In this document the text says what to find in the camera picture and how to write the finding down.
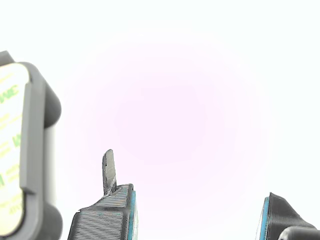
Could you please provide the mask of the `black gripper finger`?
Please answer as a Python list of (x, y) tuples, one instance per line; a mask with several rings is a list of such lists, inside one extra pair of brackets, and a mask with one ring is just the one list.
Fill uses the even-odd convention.
[(274, 193), (264, 199), (256, 240), (317, 240), (317, 228)]

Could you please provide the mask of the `black gripper finger with scraper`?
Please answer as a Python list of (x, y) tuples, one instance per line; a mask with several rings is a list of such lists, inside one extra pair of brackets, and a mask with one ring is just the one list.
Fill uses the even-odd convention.
[(114, 152), (102, 158), (103, 196), (78, 210), (70, 226), (69, 240), (137, 240), (138, 209), (133, 184), (117, 184)]

